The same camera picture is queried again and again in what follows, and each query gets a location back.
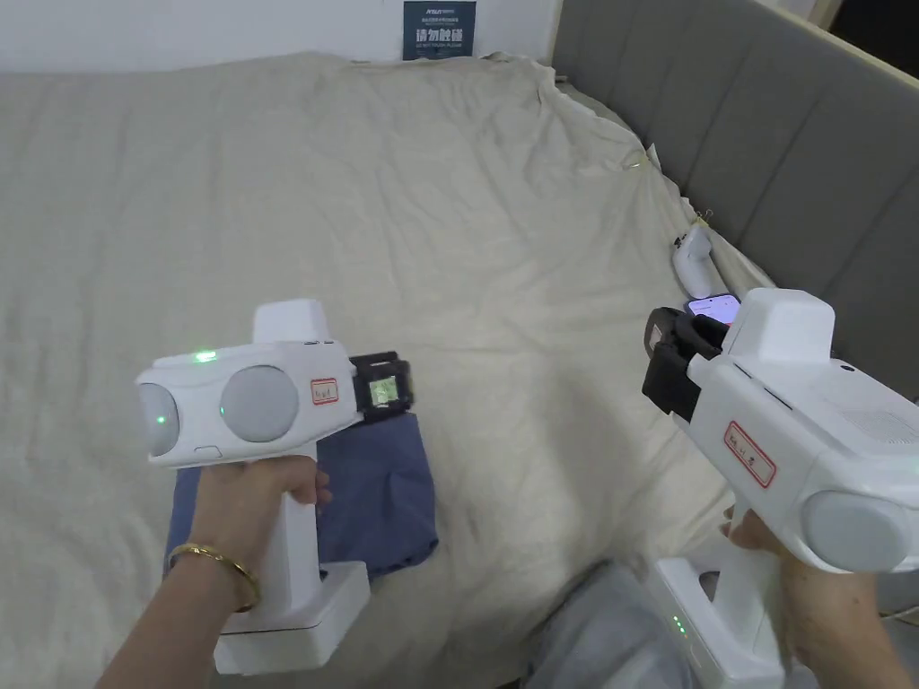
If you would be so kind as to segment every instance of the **white controller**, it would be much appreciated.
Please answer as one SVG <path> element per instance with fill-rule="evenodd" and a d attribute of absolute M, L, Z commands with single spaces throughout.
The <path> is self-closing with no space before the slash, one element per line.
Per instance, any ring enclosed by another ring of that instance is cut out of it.
<path fill-rule="evenodd" d="M 253 344 L 158 359 L 137 378 L 150 461 L 178 469 L 316 458 L 317 440 L 363 419 L 354 375 L 318 301 L 266 304 Z M 320 572 L 314 505 L 289 496 L 258 576 L 261 603 L 231 617 L 214 651 L 220 673 L 325 664 L 370 595 L 363 562 Z"/>
<path fill-rule="evenodd" d="M 696 222 L 674 251 L 673 262 L 680 284 L 693 299 L 711 296 L 711 280 L 705 260 L 711 253 L 708 231 L 701 222 Z"/>
<path fill-rule="evenodd" d="M 735 525 L 755 510 L 822 570 L 917 570 L 919 408 L 831 358 L 833 328 L 828 304 L 791 289 L 751 290 L 719 341 L 656 310 L 643 391 L 731 485 Z M 704 687 L 780 689 L 777 559 L 725 547 L 714 601 L 688 559 L 656 562 L 649 589 Z"/>

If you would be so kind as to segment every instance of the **hand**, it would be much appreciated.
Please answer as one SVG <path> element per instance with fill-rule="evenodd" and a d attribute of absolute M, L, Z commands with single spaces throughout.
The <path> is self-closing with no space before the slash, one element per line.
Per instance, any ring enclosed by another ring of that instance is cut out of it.
<path fill-rule="evenodd" d="M 298 503 L 325 504 L 332 500 L 328 483 L 328 475 L 310 457 L 205 467 L 188 540 L 216 548 L 250 571 L 258 571 L 284 493 Z"/>
<path fill-rule="evenodd" d="M 733 508 L 724 515 L 732 518 Z M 728 530 L 729 525 L 721 528 L 725 536 Z M 856 633 L 879 627 L 873 574 L 835 574 L 804 564 L 752 510 L 729 538 L 740 548 L 767 550 L 781 561 L 783 632 L 789 649 L 805 665 L 826 646 L 847 645 Z"/>

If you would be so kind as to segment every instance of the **gold bracelet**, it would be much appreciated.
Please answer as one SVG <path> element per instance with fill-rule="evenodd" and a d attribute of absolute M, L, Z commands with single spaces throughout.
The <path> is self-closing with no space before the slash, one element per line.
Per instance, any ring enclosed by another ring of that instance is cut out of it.
<path fill-rule="evenodd" d="M 209 548 L 208 546 L 200 546 L 197 543 L 183 543 L 181 546 L 174 548 L 173 551 L 169 553 L 170 570 L 175 566 L 176 558 L 185 553 L 193 553 L 195 555 L 203 555 L 206 558 L 216 559 L 220 564 L 228 567 L 231 571 L 236 572 L 245 579 L 245 582 L 249 584 L 249 588 L 252 590 L 252 602 L 248 605 L 243 605 L 243 607 L 236 611 L 237 613 L 246 613 L 252 610 L 252 608 L 258 605 L 262 600 L 262 589 L 258 585 L 258 578 L 236 560 L 230 559 L 222 555 L 218 550 Z"/>

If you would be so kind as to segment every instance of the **beige bedsheet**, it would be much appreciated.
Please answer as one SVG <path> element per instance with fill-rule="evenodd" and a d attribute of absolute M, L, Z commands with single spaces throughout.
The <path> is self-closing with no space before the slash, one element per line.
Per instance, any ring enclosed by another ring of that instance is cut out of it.
<path fill-rule="evenodd" d="M 723 499 L 641 396 L 687 225 L 533 62 L 0 75 L 0 683 L 90 686 L 158 583 L 173 475 L 137 373 L 298 296 L 412 362 L 441 545 L 328 667 L 245 686 L 513 676 L 585 568 L 675 552 Z"/>

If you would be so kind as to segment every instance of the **gray upholstered headboard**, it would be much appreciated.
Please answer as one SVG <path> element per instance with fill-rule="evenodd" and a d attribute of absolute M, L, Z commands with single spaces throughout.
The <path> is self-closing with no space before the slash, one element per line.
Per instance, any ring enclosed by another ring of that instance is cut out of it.
<path fill-rule="evenodd" d="M 835 306 L 841 357 L 919 396 L 919 88 L 754 0 L 564 0 L 553 66 Z"/>

